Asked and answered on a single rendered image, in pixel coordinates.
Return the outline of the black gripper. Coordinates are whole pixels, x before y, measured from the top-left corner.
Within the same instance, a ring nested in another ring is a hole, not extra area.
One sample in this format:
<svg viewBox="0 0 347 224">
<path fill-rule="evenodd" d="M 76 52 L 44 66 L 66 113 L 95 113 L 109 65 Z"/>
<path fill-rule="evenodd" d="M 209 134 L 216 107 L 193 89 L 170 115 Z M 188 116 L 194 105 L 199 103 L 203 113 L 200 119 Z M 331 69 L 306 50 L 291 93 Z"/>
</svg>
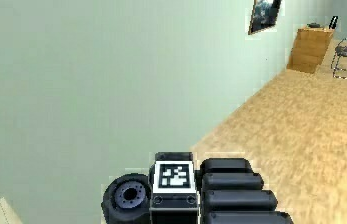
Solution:
<svg viewBox="0 0 347 224">
<path fill-rule="evenodd" d="M 113 180 L 104 191 L 101 209 L 106 224 L 150 224 L 151 188 L 144 174 L 131 173 Z"/>
</svg>

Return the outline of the light wooden chest of drawers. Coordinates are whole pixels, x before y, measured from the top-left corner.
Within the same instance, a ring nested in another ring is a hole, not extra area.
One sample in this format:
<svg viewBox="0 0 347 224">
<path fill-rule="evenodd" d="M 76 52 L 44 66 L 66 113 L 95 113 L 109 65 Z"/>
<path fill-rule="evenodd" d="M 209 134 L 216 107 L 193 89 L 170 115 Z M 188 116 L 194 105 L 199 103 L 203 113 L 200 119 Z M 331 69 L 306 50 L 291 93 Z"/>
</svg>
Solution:
<svg viewBox="0 0 347 224">
<path fill-rule="evenodd" d="M 329 28 L 299 28 L 287 68 L 313 74 L 322 63 L 334 34 Z"/>
</svg>

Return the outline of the framed dark wall picture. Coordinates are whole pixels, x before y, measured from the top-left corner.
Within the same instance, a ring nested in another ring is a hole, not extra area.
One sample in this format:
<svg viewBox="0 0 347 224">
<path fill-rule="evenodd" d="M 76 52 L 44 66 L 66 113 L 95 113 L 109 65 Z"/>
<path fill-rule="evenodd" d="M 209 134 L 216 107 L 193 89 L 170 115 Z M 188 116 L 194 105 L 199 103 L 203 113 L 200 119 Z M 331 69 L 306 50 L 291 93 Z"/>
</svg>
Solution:
<svg viewBox="0 0 347 224">
<path fill-rule="evenodd" d="M 282 0 L 254 0 L 248 34 L 253 35 L 276 25 Z"/>
</svg>

